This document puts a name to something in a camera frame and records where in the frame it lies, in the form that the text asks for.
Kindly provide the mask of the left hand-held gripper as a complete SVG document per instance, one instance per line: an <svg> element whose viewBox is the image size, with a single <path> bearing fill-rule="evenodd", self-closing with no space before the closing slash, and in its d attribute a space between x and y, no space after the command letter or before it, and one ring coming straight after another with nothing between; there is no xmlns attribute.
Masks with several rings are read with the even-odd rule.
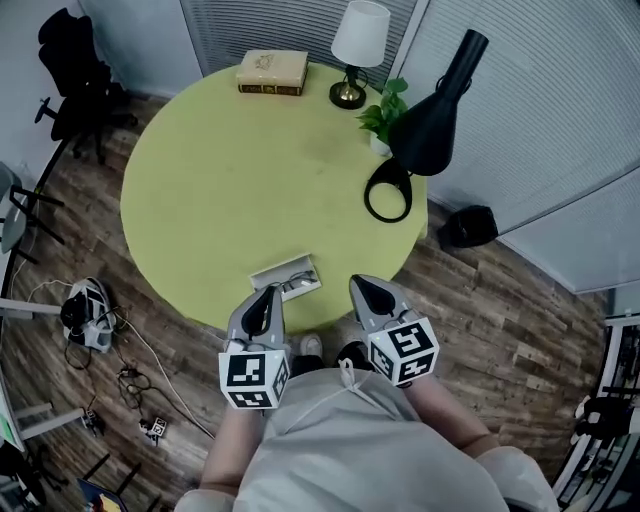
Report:
<svg viewBox="0 0 640 512"><path fill-rule="evenodd" d="M220 390L236 410L271 410L281 402L290 378L281 292L267 286L231 314L227 348L219 354Z"/></svg>

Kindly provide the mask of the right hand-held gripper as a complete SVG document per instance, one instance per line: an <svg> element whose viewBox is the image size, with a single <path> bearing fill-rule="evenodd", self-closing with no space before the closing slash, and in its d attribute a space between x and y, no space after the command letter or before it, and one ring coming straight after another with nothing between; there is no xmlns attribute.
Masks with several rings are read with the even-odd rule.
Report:
<svg viewBox="0 0 640 512"><path fill-rule="evenodd" d="M349 292L357 320L366 332L372 332L367 339L368 359L379 374L393 386L405 387L433 372L439 355L435 332L427 317L409 310L395 284L354 274Z"/></svg>

